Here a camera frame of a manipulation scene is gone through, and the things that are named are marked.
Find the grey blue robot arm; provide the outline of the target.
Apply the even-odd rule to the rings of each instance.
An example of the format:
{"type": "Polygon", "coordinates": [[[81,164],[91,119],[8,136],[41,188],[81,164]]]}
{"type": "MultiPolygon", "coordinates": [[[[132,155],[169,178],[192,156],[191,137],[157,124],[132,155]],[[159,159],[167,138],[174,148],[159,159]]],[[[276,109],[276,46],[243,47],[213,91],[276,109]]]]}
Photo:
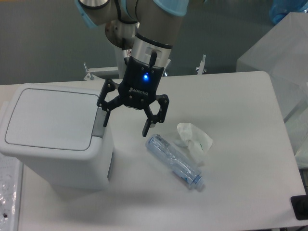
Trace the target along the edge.
{"type": "Polygon", "coordinates": [[[189,1],[77,0],[75,4],[89,27],[111,22],[134,27],[130,35],[116,29],[121,47],[128,47],[131,55],[121,83],[105,80],[97,106],[105,112],[105,127],[117,107],[143,110],[147,120],[142,135],[146,136],[150,127],[166,118],[169,98],[156,91],[189,1]]]}

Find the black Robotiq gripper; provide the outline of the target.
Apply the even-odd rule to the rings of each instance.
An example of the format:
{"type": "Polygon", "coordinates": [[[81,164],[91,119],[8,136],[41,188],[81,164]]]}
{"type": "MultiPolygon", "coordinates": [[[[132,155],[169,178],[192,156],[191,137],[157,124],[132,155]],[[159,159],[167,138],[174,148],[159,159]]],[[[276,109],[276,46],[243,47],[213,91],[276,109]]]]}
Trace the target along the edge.
{"type": "Polygon", "coordinates": [[[163,71],[163,67],[150,67],[130,57],[122,82],[117,84],[113,80],[107,79],[101,89],[97,106],[105,112],[103,127],[107,127],[111,111],[122,105],[144,110],[147,119],[142,130],[143,137],[147,136],[149,129],[154,127],[156,123],[164,123],[169,98],[166,94],[156,95],[163,71]],[[107,94],[116,89],[118,89],[119,95],[107,101],[107,94]],[[154,101],[160,105],[157,114],[153,114],[150,109],[150,104],[154,101]]]}

